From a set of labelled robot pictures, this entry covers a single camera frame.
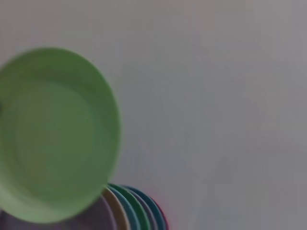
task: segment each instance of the white background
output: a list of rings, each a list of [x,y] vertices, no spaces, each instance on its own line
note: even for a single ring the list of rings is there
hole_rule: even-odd
[[[122,112],[112,182],[172,230],[307,228],[307,2],[1,0],[0,63],[37,46],[104,73]]]

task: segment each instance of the white wall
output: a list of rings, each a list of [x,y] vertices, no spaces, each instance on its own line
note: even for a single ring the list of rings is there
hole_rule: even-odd
[[[113,182],[173,230],[307,227],[307,2],[2,0],[0,62],[35,46],[92,60],[115,90]]]

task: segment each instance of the green plastic bowl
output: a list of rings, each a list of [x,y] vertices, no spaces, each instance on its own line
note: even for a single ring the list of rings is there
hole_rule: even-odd
[[[0,70],[0,207],[30,222],[70,218],[99,198],[114,168],[119,113],[101,73],[58,48]]]

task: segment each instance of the stack of colorful bowls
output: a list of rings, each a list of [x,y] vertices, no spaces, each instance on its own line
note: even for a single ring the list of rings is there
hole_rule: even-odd
[[[138,189],[109,184],[102,196],[86,211],[53,224],[36,224],[0,215],[1,230],[168,230],[157,203]]]

